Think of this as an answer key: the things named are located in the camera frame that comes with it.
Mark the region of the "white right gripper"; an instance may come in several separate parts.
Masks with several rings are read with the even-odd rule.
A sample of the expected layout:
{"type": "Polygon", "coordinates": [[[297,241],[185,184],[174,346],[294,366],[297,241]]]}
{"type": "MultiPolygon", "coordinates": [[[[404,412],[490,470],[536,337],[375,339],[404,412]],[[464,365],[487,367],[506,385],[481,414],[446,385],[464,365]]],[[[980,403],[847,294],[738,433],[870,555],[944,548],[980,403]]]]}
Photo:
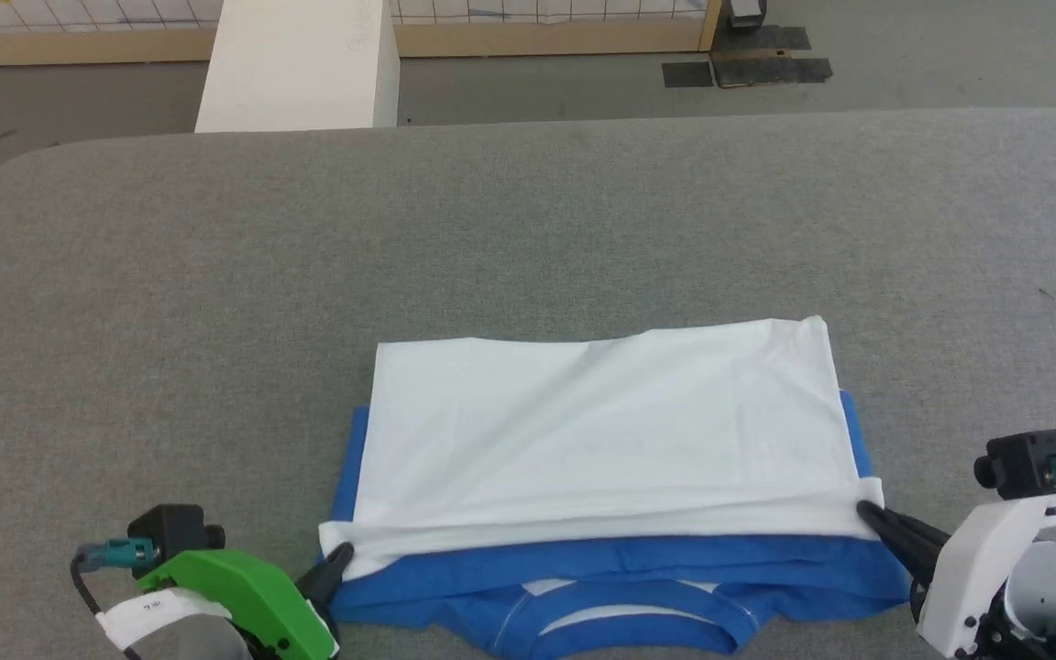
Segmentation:
{"type": "Polygon", "coordinates": [[[1002,625],[1019,634],[1044,636],[1056,625],[1056,543],[1038,540],[1056,526],[1056,494],[977,506],[953,536],[871,499],[860,499],[856,513],[927,589],[917,631],[939,655],[982,647],[996,596],[1002,625]]]}

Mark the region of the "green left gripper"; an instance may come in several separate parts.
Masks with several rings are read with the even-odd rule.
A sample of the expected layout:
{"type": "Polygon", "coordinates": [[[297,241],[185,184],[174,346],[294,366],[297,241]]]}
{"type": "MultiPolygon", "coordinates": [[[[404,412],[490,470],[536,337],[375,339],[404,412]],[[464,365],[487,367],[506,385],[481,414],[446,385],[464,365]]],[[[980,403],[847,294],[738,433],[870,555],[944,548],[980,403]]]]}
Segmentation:
{"type": "Polygon", "coordinates": [[[355,546],[337,544],[293,580],[268,561],[239,550],[190,550],[138,580],[144,592],[181,588],[229,611],[253,659],[335,659],[338,631],[329,610],[355,546]]]}

